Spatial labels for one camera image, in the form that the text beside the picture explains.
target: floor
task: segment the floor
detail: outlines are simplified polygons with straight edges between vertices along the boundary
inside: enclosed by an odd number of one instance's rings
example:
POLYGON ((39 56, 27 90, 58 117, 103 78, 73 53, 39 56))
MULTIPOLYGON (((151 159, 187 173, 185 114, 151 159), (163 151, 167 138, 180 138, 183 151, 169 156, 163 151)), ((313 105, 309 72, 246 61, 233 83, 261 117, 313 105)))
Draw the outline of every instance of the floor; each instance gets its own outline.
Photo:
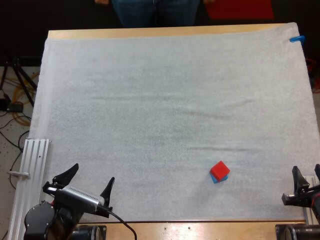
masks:
MULTIPOLYGON (((3 67, 0 67, 0 76, 3 72, 3 67)), ((39 67, 25 67, 25 71, 29 76, 36 74, 40 71, 39 67)), ((14 80, 16 76, 14 75, 12 69, 9 69, 7 77, 14 80)), ((10 98, 13 97, 13 93, 16 86, 12 85, 12 81, 6 80, 3 86, 3 91, 8 94, 10 98)), ((27 98, 23 94, 19 101, 26 102, 27 98)), ((320 126, 320 94, 313 94, 313 101, 315 107, 315 114, 317 117, 318 126, 320 126)), ((24 105, 23 113, 27 116, 32 116, 33 108, 30 103, 24 105)), ((11 114, 6 114, 0 117, 0 132, 2 132, 9 140, 11 140, 16 145, 18 144, 19 136, 29 129, 28 126, 23 126, 18 124, 16 121, 11 121, 6 127, 3 127, 8 121, 12 120, 13 116, 11 114)), ((24 141, 28 137, 28 134, 21 138, 20 145, 24 145, 24 141)), ((11 186, 9 182, 8 170, 12 167, 16 157, 18 156, 20 150, 12 146, 3 136, 0 135, 0 189, 2 193, 0 194, 0 237, 4 236, 9 228, 11 210, 13 206, 15 189, 11 186)), ((21 156, 18 158, 17 162, 14 164, 13 171, 18 171, 20 167, 21 156)), ((11 177, 12 184, 15 186, 17 179, 11 177)))

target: red object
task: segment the red object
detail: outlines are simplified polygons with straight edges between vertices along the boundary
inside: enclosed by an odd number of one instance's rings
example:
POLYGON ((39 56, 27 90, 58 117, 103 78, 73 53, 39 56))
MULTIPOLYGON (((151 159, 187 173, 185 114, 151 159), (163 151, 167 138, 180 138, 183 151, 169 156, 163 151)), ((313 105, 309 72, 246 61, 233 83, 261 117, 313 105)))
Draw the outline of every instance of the red object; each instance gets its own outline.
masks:
POLYGON ((216 165, 214 165, 211 170, 210 173, 212 174, 212 176, 215 177, 215 179, 220 182, 225 176, 228 175, 228 173, 230 173, 229 168, 224 164, 223 161, 218 162, 216 165))
POLYGON ((271 0, 215 0, 205 8, 211 19, 274 19, 271 0))

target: tripod leg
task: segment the tripod leg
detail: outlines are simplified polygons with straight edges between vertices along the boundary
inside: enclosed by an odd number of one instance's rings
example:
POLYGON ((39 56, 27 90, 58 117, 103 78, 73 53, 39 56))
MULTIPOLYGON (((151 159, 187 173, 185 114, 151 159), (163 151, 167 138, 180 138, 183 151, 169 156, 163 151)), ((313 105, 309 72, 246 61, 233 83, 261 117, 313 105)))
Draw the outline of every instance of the tripod leg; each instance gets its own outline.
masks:
POLYGON ((18 71, 21 73, 21 75, 25 78, 25 80, 28 81, 28 83, 30 83, 30 85, 34 88, 34 90, 37 90, 37 85, 35 84, 34 81, 32 81, 32 79, 29 77, 29 75, 25 72, 25 70, 23 70, 23 68, 20 66, 20 60, 19 58, 16 60, 16 66, 18 71))
POLYGON ((20 76, 20 73, 19 73, 19 71, 18 71, 17 65, 14 64, 14 65, 12 66, 12 68, 13 68, 13 70, 14 70, 15 75, 16 75, 17 78, 19 79, 19 82, 20 82, 20 84, 21 84, 21 86, 22 86, 22 88, 23 88, 23 90, 24 90, 24 92, 25 92, 25 95, 27 96, 27 98, 29 99, 29 101, 30 101, 30 103, 31 103, 31 105, 32 105, 32 107, 33 107, 33 106, 35 105, 34 100, 33 100, 32 97, 30 96, 30 93, 29 93, 28 89, 26 88, 26 85, 25 85, 23 79, 22 79, 21 76, 20 76))
POLYGON ((5 66, 4 66, 2 78, 1 78, 0 90, 2 90, 2 87, 4 86, 5 78, 6 78, 6 75, 7 75, 7 70, 8 70, 8 63, 6 62, 5 66))

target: wooden table edge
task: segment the wooden table edge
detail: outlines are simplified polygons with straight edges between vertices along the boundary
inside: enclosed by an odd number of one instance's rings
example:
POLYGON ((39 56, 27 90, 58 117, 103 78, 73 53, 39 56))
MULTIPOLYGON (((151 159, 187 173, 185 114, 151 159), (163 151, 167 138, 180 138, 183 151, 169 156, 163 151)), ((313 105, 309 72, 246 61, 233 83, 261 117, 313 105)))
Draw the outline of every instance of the wooden table edge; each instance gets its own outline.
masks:
POLYGON ((270 24, 242 24, 216 26, 184 26, 184 27, 150 27, 150 28, 109 28, 109 29, 77 29, 50 30, 49 39, 106 39, 131 37, 161 37, 161 36, 190 36, 200 34, 243 33, 267 30, 283 25, 270 24))

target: blue cube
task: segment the blue cube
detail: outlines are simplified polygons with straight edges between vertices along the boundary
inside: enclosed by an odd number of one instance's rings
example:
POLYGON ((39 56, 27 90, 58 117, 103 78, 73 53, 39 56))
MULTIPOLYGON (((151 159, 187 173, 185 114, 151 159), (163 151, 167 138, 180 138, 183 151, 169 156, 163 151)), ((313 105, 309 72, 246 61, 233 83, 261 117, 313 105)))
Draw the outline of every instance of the blue cube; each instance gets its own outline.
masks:
POLYGON ((222 178, 222 179, 221 179, 221 181, 218 181, 214 176, 212 176, 212 174, 211 174, 211 173, 210 173, 210 176, 211 176, 212 181, 213 181, 213 183, 214 183, 214 184, 221 183, 221 182, 223 182, 223 181, 225 181, 225 180, 227 180, 227 179, 228 179, 228 175, 227 175, 227 176, 225 176, 224 178, 222 178))

